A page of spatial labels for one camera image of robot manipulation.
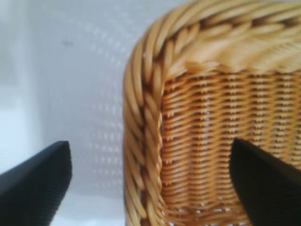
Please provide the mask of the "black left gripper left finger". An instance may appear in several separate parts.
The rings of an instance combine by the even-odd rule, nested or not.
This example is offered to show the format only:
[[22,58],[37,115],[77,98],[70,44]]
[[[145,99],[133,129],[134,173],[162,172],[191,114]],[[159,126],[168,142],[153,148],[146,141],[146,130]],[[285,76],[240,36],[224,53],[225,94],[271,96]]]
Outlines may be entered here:
[[72,178],[69,142],[58,141],[0,176],[0,224],[48,226]]

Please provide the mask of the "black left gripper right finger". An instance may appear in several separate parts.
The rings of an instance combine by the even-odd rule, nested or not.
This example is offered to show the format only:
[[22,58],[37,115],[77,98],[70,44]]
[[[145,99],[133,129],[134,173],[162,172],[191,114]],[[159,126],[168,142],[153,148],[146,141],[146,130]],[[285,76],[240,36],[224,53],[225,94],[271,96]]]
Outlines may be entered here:
[[230,176],[254,226],[301,224],[301,172],[261,148],[234,139]]

